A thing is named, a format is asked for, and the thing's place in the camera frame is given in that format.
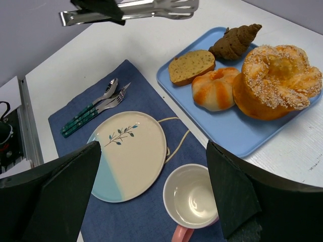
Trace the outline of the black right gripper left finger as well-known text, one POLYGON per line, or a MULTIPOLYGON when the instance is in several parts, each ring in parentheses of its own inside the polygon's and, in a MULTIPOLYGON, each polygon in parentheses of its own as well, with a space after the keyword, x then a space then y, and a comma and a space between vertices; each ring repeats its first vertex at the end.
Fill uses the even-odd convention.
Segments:
POLYGON ((98 141, 1 179, 1 241, 76 241, 101 157, 98 141))

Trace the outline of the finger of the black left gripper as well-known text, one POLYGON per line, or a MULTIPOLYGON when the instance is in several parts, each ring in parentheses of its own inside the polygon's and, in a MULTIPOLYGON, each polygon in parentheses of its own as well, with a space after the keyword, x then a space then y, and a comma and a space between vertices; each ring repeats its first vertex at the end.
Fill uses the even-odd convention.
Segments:
POLYGON ((113 22, 124 26, 125 20, 122 20, 124 12, 118 7, 115 1, 96 1, 96 0, 70 0, 70 3, 80 10, 77 14, 77 23, 97 23, 113 22))

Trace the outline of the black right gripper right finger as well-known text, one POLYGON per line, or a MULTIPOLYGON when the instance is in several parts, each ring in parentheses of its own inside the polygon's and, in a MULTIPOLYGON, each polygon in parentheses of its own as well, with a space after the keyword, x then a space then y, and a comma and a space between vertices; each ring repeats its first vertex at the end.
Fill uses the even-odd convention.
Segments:
POLYGON ((214 142, 207 166, 227 241, 322 241, 322 188, 257 167, 214 142))

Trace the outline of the stainless steel tongs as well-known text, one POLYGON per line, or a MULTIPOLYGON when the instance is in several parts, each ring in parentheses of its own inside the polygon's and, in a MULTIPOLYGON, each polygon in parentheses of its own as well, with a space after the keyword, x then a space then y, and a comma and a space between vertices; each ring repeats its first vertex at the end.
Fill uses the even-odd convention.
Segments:
POLYGON ((171 20, 186 20, 193 17, 199 7, 199 1, 133 1, 118 4, 123 16, 117 20, 98 10, 90 10, 75 4, 75 11, 63 11, 59 13, 63 26, 80 24, 113 22, 125 25, 125 21, 140 18, 162 17, 171 20))

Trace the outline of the brown chocolate croissant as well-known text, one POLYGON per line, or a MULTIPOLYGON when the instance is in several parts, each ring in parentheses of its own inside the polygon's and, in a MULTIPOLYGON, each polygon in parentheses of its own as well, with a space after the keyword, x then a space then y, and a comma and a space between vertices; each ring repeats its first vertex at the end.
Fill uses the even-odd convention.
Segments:
POLYGON ((261 24, 242 25, 231 29, 228 27, 223 37, 208 51, 217 58, 238 60, 247 51, 261 28, 261 24))

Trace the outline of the yellow bread slice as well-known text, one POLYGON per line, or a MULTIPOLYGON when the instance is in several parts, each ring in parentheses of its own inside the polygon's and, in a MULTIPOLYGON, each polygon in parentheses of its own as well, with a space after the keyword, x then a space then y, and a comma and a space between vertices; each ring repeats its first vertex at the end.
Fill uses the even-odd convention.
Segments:
POLYGON ((210 51, 190 51, 170 62, 168 66, 170 81, 176 86, 185 86, 191 84, 197 76, 213 71, 215 66, 216 59, 210 51))

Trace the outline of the pink mug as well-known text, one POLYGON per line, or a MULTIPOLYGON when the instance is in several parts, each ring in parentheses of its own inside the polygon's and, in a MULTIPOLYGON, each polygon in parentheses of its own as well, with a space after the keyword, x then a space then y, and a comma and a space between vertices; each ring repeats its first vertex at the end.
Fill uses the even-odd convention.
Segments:
POLYGON ((208 168, 185 164, 173 170, 163 188, 163 203, 177 223, 172 241, 189 241, 196 229, 219 220, 208 168))

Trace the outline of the light blue tray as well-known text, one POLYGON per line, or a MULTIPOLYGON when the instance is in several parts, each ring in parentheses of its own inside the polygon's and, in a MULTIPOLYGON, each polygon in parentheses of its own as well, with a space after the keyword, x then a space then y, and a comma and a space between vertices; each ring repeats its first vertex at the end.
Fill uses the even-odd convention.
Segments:
MULTIPOLYGON (((246 54, 239 60, 217 58, 215 70, 233 67, 241 71, 246 54)), ((195 104, 191 85, 176 86, 170 81, 169 63, 160 67, 156 74, 159 85, 182 108, 189 118, 215 143, 238 157, 246 157, 277 134, 305 110, 292 111, 276 120, 264 121, 246 116, 238 106, 211 112, 195 104)))

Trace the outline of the blue cloth placemat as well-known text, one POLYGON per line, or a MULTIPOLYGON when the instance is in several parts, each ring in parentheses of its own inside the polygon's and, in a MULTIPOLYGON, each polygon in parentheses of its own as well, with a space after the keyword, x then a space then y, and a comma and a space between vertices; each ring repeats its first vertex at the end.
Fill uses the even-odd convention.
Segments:
POLYGON ((168 175, 181 165, 207 164, 205 148, 128 60, 49 117, 58 155, 64 156, 82 147, 105 119, 129 110, 141 111, 161 122, 171 152, 169 160, 157 181, 135 199, 108 203, 90 197, 81 227, 84 241, 170 241, 176 224, 164 207, 164 183, 168 175), (113 78, 118 78, 120 85, 129 84, 125 100, 116 108, 100 114, 70 137, 64 138, 60 132, 63 125, 101 96, 113 78))

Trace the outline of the cream and blue plate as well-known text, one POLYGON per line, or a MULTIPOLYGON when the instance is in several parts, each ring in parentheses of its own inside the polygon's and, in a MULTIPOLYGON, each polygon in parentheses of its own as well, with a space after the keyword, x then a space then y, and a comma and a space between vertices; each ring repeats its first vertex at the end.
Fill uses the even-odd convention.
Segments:
POLYGON ((167 156, 161 125, 138 111, 124 111, 101 123, 88 142, 101 147, 92 195, 110 203, 134 199, 158 178, 167 156))

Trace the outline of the orange striped round bun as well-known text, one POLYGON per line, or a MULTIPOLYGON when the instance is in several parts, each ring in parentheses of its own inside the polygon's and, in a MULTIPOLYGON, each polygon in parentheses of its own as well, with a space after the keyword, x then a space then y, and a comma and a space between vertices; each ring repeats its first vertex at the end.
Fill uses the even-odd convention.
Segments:
POLYGON ((233 82, 240 71, 233 67, 219 68, 196 77, 191 85, 196 105, 211 112, 227 110, 235 105, 233 82))

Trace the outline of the sugar-topped tall orange bun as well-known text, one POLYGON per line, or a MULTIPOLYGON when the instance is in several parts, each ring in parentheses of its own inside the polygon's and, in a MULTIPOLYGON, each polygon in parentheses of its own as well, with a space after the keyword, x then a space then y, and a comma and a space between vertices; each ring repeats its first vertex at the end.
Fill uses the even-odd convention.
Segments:
POLYGON ((262 45, 246 56, 233 97, 247 116, 275 120, 310 106, 322 90, 322 72, 294 45, 262 45))

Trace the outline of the aluminium frame rail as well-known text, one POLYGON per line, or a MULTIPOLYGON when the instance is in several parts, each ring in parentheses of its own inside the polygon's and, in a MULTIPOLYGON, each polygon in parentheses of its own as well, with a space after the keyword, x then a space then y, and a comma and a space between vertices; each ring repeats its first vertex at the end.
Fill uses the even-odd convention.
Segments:
POLYGON ((21 130, 21 138, 26 159, 31 160, 32 167, 44 164, 40 141, 33 114, 31 99, 26 79, 18 80, 21 106, 18 108, 18 116, 21 130))

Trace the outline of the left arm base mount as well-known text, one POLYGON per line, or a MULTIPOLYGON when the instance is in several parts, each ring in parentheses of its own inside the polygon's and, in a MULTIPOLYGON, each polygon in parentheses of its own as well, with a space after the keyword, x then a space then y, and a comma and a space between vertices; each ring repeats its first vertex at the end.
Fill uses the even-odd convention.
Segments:
POLYGON ((1 173, 22 160, 23 149, 18 111, 1 101, 1 173))

